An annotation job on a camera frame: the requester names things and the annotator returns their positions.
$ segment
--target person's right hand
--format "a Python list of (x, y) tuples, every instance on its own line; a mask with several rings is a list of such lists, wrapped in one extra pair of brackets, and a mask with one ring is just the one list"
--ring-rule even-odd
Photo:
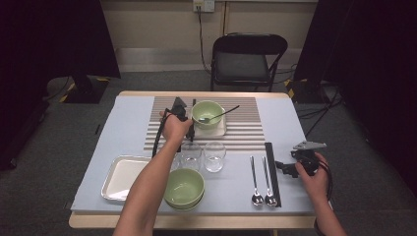
[[(319, 161), (328, 164), (326, 159), (321, 154), (316, 152), (316, 157), (319, 159)], [(307, 174), (306, 170), (300, 162), (295, 163), (295, 168), (303, 180), (304, 187), (310, 199), (315, 203), (327, 201), (328, 174), (324, 168), (319, 166), (319, 169), (314, 176)]]
[[(160, 111), (159, 115), (162, 117), (163, 113), (163, 111)], [(175, 115), (170, 115), (166, 119), (162, 135), (167, 142), (172, 141), (177, 144), (181, 144), (191, 125), (193, 125), (193, 121), (191, 119), (182, 122)]]

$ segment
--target chopsticks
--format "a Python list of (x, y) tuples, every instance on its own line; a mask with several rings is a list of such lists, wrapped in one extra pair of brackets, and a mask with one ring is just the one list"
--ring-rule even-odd
[(266, 151), (267, 151), (267, 160), (268, 160), (270, 182), (272, 184), (273, 195), (276, 197), (276, 202), (277, 202), (276, 207), (282, 207), (282, 205), (281, 205), (281, 195), (279, 194), (278, 178), (276, 176), (275, 158), (273, 157), (272, 143), (266, 142), (265, 143), (265, 148), (266, 148)]

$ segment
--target black chair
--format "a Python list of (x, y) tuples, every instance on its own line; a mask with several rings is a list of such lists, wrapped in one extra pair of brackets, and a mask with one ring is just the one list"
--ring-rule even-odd
[[(212, 48), (210, 89), (216, 84), (269, 87), (271, 91), (278, 61), (287, 47), (287, 41), (276, 34), (234, 32), (218, 38)], [(267, 56), (273, 59), (270, 66)]]

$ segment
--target striped placemat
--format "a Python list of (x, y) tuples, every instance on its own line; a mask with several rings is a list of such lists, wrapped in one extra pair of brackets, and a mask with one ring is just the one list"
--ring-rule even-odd
[[(192, 97), (181, 97), (187, 104), (186, 110), (189, 113), (193, 106)], [(159, 128), (159, 111), (171, 108), (174, 103), (174, 96), (156, 96), (149, 120), (148, 132), (145, 143), (145, 150), (152, 151), (153, 143)], [(194, 142), (203, 146), (212, 141), (223, 143), (229, 153), (233, 152), (259, 152), (265, 151), (265, 137), (258, 112), (257, 102), (254, 97), (198, 97), (196, 101), (212, 100), (219, 103), (224, 110), (229, 110), (236, 105), (240, 107), (230, 113), (225, 114), (226, 129), (224, 135), (220, 136), (196, 136)], [(164, 137), (160, 138), (159, 143), (165, 142)]]

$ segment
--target white wall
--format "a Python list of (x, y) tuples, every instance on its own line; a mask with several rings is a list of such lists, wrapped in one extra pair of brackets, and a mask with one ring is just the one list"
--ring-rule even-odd
[[(192, 0), (107, 0), (102, 7), (121, 71), (203, 68)], [(288, 68), (298, 61), (315, 9), (315, 2), (216, 1), (214, 13), (202, 14), (206, 63), (223, 32), (270, 32), (288, 41), (280, 63)]]

